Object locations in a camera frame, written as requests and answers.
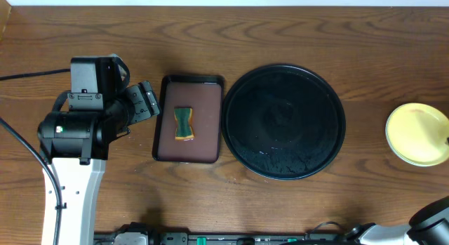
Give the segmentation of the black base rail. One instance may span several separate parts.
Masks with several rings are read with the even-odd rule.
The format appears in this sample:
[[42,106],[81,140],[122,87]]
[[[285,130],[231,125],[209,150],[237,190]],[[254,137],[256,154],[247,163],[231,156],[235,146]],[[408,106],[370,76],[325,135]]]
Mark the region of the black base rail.
[[339,234],[191,233],[186,229],[161,232],[144,223],[123,225],[114,232],[96,232],[94,245],[294,245],[346,244]]

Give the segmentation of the green orange sponge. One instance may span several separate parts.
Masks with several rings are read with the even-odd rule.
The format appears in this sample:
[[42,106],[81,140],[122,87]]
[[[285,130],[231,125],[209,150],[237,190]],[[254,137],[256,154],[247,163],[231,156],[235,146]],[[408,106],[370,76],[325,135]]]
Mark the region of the green orange sponge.
[[194,130],[192,128],[193,109],[191,107],[176,107],[174,116],[176,122],[175,139],[194,139]]

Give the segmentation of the rectangular brown tray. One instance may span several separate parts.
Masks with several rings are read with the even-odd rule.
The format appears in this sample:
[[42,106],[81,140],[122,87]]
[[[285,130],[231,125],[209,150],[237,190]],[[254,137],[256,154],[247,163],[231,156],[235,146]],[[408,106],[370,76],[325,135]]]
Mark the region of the rectangular brown tray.
[[[221,76],[167,75],[161,82],[161,113],[156,120],[152,156],[157,161],[211,164],[220,152],[220,117],[224,89]],[[176,109],[189,108],[185,119],[190,138],[177,139],[181,118]]]

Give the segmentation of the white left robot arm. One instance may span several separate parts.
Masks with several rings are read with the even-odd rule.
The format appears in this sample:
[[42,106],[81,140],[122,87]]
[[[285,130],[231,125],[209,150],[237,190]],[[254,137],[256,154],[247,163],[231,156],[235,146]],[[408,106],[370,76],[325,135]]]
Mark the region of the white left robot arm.
[[67,94],[69,110],[50,112],[39,124],[46,200],[42,244],[92,244],[100,183],[109,144],[130,125],[159,114],[148,81],[126,88]]

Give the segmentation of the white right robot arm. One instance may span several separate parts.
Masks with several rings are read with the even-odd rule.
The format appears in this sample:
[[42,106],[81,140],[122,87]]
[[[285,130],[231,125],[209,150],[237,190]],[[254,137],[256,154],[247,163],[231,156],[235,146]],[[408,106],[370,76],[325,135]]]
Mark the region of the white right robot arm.
[[367,245],[448,245],[448,197],[419,210],[407,225],[358,225],[342,240]]

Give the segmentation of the yellow plate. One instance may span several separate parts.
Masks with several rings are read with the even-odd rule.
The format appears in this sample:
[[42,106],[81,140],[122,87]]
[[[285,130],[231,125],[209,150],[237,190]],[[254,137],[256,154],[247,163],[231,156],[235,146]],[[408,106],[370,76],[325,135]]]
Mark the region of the yellow plate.
[[387,142],[396,156],[414,166],[436,166],[448,160],[448,118],[422,103],[397,107],[385,125]]

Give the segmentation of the light blue plate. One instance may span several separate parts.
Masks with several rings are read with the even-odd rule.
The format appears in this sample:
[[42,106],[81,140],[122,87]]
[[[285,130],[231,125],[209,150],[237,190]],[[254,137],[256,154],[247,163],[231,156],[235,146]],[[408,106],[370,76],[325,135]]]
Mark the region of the light blue plate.
[[414,166],[436,166],[448,160],[448,139],[423,130],[386,130],[393,153]]

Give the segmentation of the round black tray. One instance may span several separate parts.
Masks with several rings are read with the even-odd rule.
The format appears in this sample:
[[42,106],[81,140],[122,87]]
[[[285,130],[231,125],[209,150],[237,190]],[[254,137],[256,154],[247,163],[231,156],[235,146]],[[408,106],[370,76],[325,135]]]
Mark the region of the round black tray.
[[234,157],[252,172],[299,180],[328,166],[346,133],[342,103],[317,73],[273,64],[244,74],[222,105],[222,134]]

